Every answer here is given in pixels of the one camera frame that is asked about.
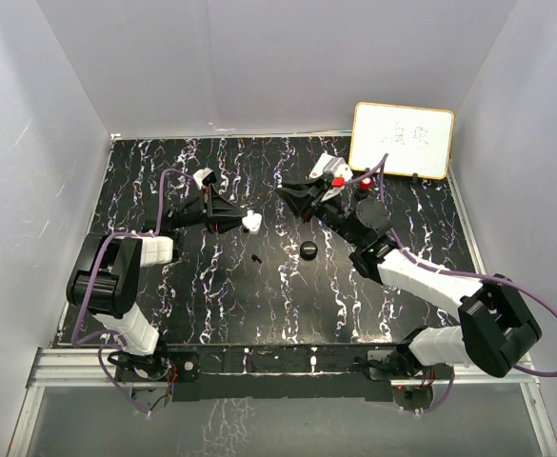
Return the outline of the white earbud charging case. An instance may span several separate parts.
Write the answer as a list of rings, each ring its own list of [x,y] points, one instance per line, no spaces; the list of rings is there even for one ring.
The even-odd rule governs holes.
[[[242,228],[250,229],[250,233],[256,235],[262,225],[263,216],[261,213],[248,209],[247,214],[241,219]]]

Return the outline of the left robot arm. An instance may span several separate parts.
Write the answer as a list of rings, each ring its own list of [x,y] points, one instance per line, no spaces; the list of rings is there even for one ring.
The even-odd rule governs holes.
[[[261,222],[261,214],[234,206],[213,185],[201,186],[176,207],[160,201],[141,232],[86,236],[67,282],[67,301],[79,308],[79,321],[89,314],[117,340],[109,357],[113,365],[161,379],[169,371],[170,358],[159,331],[136,303],[140,271],[176,260],[183,228],[257,233]]]

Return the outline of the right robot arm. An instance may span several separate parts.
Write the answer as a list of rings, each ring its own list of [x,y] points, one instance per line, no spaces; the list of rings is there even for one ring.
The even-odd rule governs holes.
[[[279,197],[302,221],[317,218],[353,245],[349,259],[364,278],[423,299],[456,319],[445,328],[417,328],[389,355],[368,366],[386,377],[422,376],[430,367],[474,365],[504,377],[541,339],[526,302],[507,279],[460,276],[398,248],[384,204],[367,197],[345,208],[322,178],[283,184]]]

